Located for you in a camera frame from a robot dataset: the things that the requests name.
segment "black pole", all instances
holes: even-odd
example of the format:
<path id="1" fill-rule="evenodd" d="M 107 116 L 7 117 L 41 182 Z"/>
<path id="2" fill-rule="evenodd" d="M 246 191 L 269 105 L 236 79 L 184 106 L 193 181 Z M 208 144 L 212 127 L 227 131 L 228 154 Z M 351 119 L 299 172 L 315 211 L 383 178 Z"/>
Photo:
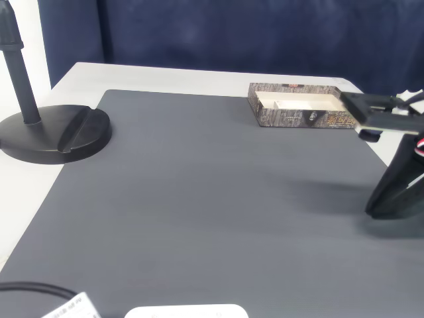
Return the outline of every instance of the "black pole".
<path id="1" fill-rule="evenodd" d="M 24 123 L 30 125 L 40 122 L 41 118 L 22 57 L 23 47 L 15 12 L 10 2 L 0 0 L 0 50 L 5 56 Z"/>

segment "black cable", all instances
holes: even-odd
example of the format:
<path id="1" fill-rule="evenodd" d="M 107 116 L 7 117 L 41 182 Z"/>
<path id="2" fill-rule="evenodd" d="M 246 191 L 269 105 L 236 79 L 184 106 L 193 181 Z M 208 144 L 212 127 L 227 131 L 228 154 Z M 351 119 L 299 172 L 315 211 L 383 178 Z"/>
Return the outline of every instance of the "black cable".
<path id="1" fill-rule="evenodd" d="M 422 101 L 424 100 L 424 91 L 422 91 L 421 93 L 418 93 L 417 95 L 414 95 L 412 97 L 410 97 L 409 99 L 407 99 L 405 101 L 405 104 L 414 104 L 418 101 Z"/>
<path id="2" fill-rule="evenodd" d="M 8 282 L 0 283 L 0 292 L 11 292 L 11 291 L 24 291 L 24 292 L 36 292 L 36 293 L 47 293 L 67 300 L 70 300 L 77 296 L 77 293 L 66 288 L 34 282 Z"/>

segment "gray desk mat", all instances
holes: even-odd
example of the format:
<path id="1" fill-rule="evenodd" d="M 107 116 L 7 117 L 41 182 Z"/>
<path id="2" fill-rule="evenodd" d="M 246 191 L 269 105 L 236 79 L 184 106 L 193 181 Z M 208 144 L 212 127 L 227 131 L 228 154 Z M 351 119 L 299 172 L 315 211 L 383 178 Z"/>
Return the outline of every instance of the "gray desk mat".
<path id="1" fill-rule="evenodd" d="M 384 164 L 352 130 L 258 126 L 245 98 L 108 91 L 109 145 L 66 164 L 0 273 L 133 307 L 422 317 L 424 218 L 364 213 Z M 62 303 L 1 293 L 0 317 Z"/>

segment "white label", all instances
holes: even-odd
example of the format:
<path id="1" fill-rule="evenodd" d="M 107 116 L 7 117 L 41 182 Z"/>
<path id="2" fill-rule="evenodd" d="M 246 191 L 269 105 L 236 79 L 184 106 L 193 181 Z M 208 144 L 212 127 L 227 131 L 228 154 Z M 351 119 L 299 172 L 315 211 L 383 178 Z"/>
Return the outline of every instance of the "white label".
<path id="1" fill-rule="evenodd" d="M 86 293 L 77 296 L 42 318 L 101 318 Z"/>

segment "cable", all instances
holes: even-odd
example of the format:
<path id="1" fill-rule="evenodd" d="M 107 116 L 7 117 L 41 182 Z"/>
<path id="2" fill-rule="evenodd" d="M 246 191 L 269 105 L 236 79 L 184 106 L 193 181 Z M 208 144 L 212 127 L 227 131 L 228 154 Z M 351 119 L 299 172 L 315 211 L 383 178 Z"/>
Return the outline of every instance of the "cable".
<path id="1" fill-rule="evenodd" d="M 77 296 L 77 293 L 66 288 L 34 282 L 9 282 L 0 283 L 0 292 L 11 292 L 11 291 L 24 291 L 24 292 L 36 292 L 36 293 L 47 293 L 67 300 L 70 300 Z"/>

